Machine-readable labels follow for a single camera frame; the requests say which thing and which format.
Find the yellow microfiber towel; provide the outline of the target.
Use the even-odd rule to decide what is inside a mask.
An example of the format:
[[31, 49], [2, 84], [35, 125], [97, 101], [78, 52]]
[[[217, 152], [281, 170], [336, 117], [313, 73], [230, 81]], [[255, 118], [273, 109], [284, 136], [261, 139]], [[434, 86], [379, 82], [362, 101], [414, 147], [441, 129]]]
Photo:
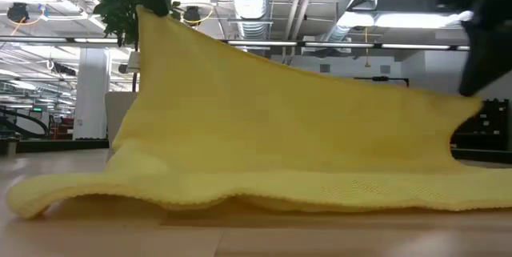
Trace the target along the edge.
[[295, 69], [137, 9], [141, 81], [99, 173], [13, 185], [11, 211], [118, 195], [168, 210], [237, 198], [277, 211], [512, 207], [512, 169], [450, 151], [479, 99]]

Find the green plant in white pot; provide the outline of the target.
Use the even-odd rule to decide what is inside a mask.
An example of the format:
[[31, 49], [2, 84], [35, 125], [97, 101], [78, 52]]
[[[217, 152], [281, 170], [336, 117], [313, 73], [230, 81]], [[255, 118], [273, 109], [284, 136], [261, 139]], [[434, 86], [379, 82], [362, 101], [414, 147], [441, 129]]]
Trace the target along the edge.
[[[174, 0], [167, 1], [168, 15], [158, 17], [180, 21], [180, 3]], [[106, 37], [113, 35], [119, 47], [132, 45], [135, 54], [139, 54], [141, 49], [138, 6], [154, 14], [142, 6], [139, 0], [100, 0], [100, 3], [94, 8], [94, 13], [99, 15], [106, 24], [104, 35]], [[138, 92], [143, 88], [143, 76], [139, 72], [133, 73], [131, 85], [131, 92], [108, 92], [105, 94], [107, 134], [111, 153], [115, 152], [114, 140], [118, 136], [122, 121], [137, 98]]]

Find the black round ceiling device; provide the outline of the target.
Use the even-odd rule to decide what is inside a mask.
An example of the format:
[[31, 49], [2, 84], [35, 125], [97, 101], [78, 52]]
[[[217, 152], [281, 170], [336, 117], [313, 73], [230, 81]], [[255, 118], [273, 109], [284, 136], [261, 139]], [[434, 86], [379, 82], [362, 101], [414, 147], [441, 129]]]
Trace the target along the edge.
[[30, 19], [27, 4], [24, 2], [14, 2], [8, 9], [6, 16], [9, 20], [16, 23], [25, 23]]
[[188, 26], [198, 26], [201, 22], [201, 15], [197, 6], [188, 6], [182, 15], [182, 19]]

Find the black equipment cabinet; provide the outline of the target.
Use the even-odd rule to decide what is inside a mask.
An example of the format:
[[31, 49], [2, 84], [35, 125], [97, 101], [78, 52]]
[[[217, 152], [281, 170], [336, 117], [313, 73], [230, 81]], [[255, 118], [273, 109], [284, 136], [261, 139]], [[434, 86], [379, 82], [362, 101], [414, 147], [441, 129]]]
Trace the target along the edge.
[[459, 149], [506, 151], [509, 145], [510, 102], [487, 99], [481, 110], [453, 133], [450, 145]]

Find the yellow hanging pendant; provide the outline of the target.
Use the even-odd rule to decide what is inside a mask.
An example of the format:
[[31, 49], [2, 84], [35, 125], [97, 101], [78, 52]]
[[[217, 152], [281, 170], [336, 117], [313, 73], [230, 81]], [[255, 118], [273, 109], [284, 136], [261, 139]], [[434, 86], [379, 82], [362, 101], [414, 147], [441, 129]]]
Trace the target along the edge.
[[[368, 43], [368, 27], [364, 29], [364, 41], [365, 43]], [[369, 62], [369, 47], [366, 48], [366, 58], [365, 58], [365, 67], [370, 68], [370, 62]]]

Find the long ceiling light strip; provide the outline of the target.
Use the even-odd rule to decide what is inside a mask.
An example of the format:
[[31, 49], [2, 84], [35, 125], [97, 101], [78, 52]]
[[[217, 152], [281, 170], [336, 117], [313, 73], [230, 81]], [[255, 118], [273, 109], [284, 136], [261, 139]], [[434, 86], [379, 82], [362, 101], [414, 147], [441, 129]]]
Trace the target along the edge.
[[469, 51], [469, 46], [463, 45], [427, 45], [427, 44], [398, 44], [398, 43], [367, 43], [367, 42], [305, 42], [305, 41], [247, 41], [247, 40], [222, 40], [231, 46], [284, 46], [284, 47], [308, 47], [308, 48], [358, 48], [376, 50], [448, 50]]

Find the red tool cabinet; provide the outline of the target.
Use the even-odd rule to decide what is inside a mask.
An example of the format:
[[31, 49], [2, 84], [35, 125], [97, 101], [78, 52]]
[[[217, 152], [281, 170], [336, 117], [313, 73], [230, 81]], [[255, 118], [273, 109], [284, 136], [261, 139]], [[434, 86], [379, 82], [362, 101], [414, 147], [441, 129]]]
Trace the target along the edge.
[[50, 117], [49, 139], [71, 140], [74, 132], [74, 119], [68, 117]]

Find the black rig frame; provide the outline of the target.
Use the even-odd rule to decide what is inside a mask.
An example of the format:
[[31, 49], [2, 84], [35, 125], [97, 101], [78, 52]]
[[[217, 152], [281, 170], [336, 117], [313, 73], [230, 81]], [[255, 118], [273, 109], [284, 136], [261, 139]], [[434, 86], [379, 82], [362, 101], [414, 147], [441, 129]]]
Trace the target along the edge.
[[389, 83], [399, 86], [410, 86], [410, 80], [408, 78], [391, 78], [387, 76], [375, 76], [375, 77], [354, 77], [357, 80], [366, 80], [370, 82]]

